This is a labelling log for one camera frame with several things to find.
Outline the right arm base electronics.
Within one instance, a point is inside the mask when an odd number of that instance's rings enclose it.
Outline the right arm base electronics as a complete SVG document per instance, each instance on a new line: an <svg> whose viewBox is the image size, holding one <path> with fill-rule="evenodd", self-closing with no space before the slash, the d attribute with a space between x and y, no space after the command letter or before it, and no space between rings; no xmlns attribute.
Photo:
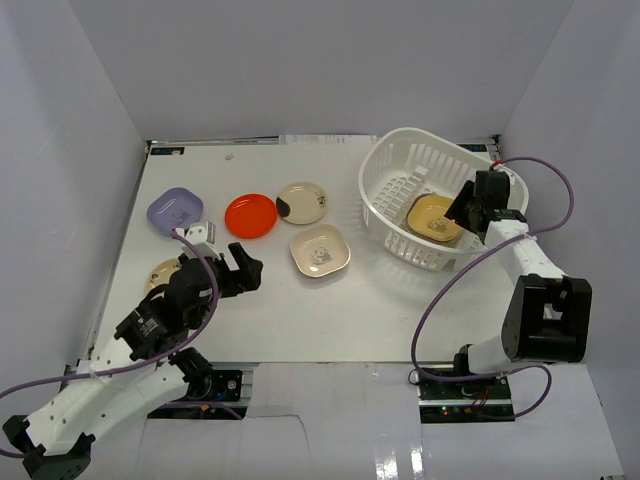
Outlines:
<svg viewBox="0 0 640 480"><path fill-rule="evenodd" d="M407 378L417 389L422 425L513 422L515 412L506 378L436 382L413 369Z"/></svg>

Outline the lavender square plate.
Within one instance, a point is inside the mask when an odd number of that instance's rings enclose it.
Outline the lavender square plate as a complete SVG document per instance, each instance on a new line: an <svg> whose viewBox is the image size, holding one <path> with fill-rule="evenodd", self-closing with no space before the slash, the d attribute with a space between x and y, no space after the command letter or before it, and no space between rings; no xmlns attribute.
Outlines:
<svg viewBox="0 0 640 480"><path fill-rule="evenodd" d="M186 229L198 222L203 210L200 197L186 188L174 187L149 205L146 218L158 232L169 237L174 229Z"/></svg>

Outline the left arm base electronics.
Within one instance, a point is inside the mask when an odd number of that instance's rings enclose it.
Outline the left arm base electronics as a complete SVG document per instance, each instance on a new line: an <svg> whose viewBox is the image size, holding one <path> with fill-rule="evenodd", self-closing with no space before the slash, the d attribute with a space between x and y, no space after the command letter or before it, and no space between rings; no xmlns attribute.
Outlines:
<svg viewBox="0 0 640 480"><path fill-rule="evenodd" d="M242 420L247 411L241 370L213 370L187 393L147 415L162 420Z"/></svg>

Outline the cream square panda plate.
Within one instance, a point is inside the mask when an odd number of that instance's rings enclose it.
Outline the cream square panda plate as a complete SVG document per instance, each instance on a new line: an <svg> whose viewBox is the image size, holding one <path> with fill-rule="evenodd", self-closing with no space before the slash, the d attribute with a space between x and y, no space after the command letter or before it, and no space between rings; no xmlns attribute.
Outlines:
<svg viewBox="0 0 640 480"><path fill-rule="evenodd" d="M298 270L310 278L321 278L345 268L351 249L341 231L321 224L295 235L289 245Z"/></svg>

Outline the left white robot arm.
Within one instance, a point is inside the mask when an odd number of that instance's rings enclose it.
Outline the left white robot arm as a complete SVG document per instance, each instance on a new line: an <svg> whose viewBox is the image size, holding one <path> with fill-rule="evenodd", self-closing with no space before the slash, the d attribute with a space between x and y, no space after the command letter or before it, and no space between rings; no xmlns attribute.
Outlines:
<svg viewBox="0 0 640 480"><path fill-rule="evenodd" d="M239 243L228 248L236 269L210 249L185 242L180 266L121 321L103 350L63 389L29 415L3 425L32 479L76 479L94 444L136 417L158 409L223 408L239 399L241 374L218 373L191 342L222 298L257 290L263 264Z"/></svg>

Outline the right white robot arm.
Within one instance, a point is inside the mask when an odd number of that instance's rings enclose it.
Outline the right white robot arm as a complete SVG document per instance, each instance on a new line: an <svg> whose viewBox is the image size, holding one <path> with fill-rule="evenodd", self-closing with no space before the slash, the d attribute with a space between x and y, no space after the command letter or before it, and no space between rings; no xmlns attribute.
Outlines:
<svg viewBox="0 0 640 480"><path fill-rule="evenodd" d="M467 364L453 371L451 384L466 399L486 389L489 373L579 363L587 349L592 287L546 256L524 215L508 207L510 190L507 173L478 171L445 214L497 256L514 285L500 332L461 349Z"/></svg>

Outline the orange round plate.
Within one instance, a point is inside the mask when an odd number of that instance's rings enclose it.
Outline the orange round plate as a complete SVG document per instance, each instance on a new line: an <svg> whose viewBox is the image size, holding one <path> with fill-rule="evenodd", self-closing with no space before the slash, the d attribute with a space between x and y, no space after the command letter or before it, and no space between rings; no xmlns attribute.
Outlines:
<svg viewBox="0 0 640 480"><path fill-rule="evenodd" d="M224 221L231 234L242 239L257 239L269 233L278 219L275 203L258 193L241 195L226 208Z"/></svg>

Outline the yellow square panda plate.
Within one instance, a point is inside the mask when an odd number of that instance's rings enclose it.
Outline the yellow square panda plate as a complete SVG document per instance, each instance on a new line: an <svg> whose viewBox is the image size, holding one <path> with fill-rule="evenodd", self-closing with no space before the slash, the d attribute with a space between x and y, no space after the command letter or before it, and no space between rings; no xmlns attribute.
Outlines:
<svg viewBox="0 0 640 480"><path fill-rule="evenodd" d="M418 196L405 217L407 229L413 235L439 244L455 240L461 228L445 217L453 200L436 194Z"/></svg>

